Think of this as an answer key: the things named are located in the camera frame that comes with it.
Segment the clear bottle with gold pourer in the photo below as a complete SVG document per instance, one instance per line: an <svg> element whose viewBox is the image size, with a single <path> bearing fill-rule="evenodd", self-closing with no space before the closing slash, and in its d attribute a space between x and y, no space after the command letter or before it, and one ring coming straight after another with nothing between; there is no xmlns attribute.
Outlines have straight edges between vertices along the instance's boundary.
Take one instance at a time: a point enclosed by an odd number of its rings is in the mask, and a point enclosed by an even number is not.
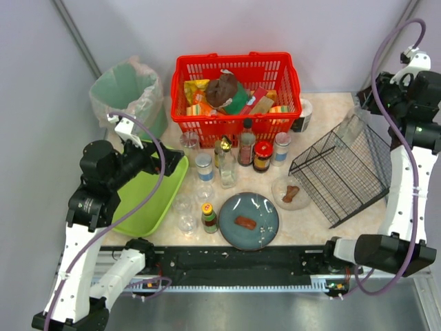
<svg viewBox="0 0 441 331"><path fill-rule="evenodd" d="M220 152L218 153L218 169L220 172L220 182L224 189L232 188L236 185L236 157L232 152L232 142L223 135L220 140Z"/></svg>

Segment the yellow cap sauce bottle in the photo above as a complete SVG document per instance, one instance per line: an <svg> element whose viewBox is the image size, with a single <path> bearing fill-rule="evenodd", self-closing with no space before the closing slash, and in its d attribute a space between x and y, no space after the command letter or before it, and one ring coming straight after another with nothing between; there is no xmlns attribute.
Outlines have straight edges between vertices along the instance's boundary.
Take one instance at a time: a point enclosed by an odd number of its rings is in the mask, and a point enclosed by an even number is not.
<svg viewBox="0 0 441 331"><path fill-rule="evenodd" d="M204 203L201 206L202 216L201 221L204 230L208 234L213 234L218 230L218 217L213 209L211 203Z"/></svg>

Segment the dark vinegar bottle black cap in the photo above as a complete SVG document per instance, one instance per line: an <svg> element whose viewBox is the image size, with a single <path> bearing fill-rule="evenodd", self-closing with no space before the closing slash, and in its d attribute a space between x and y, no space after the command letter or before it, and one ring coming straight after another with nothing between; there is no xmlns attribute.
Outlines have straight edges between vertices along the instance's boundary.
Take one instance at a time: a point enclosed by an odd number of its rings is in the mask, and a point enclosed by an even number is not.
<svg viewBox="0 0 441 331"><path fill-rule="evenodd" d="M256 141L255 134L252 131L252 124L252 120L246 118L243 121L243 131L239 136L238 163L241 166L250 166L252 164L252 152Z"/></svg>

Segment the red lid sauce jar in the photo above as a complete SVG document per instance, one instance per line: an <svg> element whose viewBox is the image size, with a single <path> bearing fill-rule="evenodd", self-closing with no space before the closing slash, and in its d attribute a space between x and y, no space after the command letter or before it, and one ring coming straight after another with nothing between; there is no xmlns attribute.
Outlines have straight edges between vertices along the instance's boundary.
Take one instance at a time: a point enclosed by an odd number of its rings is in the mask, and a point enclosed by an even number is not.
<svg viewBox="0 0 441 331"><path fill-rule="evenodd" d="M268 141L259 141L254 146L253 169L257 172L266 172L273 155L273 145Z"/></svg>

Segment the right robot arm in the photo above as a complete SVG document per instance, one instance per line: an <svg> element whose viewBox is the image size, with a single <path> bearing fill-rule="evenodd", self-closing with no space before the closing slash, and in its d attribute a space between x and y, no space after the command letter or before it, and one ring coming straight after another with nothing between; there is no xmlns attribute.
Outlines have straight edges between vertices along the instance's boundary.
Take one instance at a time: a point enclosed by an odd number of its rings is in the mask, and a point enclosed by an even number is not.
<svg viewBox="0 0 441 331"><path fill-rule="evenodd" d="M402 52L400 61L403 68L396 74L380 73L374 87L412 149L419 182L414 185L409 156L390 132L392 175L383 224L377 234L362 234L356 240L333 238L327 246L335 261L395 274L415 228L416 243L403 274L407 277L431 265L437 254L427 245L424 214L431 172L440 153L440 125L433 120L440 104L440 74L430 70L428 54L418 48Z"/></svg>

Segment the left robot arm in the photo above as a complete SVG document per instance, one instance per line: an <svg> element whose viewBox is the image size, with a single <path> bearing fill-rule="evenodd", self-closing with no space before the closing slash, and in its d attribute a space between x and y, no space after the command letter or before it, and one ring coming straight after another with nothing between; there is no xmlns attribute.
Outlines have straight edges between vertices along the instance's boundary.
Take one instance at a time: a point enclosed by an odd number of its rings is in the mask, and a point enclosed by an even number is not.
<svg viewBox="0 0 441 331"><path fill-rule="evenodd" d="M38 330L104 330L110 311L130 281L154 266L154 246L132 239L114 265L93 283L103 233L112 225L118 194L140 172L160 178L173 174L184 153L162 143L127 141L118 152L106 140L86 145L81 183L68 201L66 240L54 292L44 311L33 316Z"/></svg>

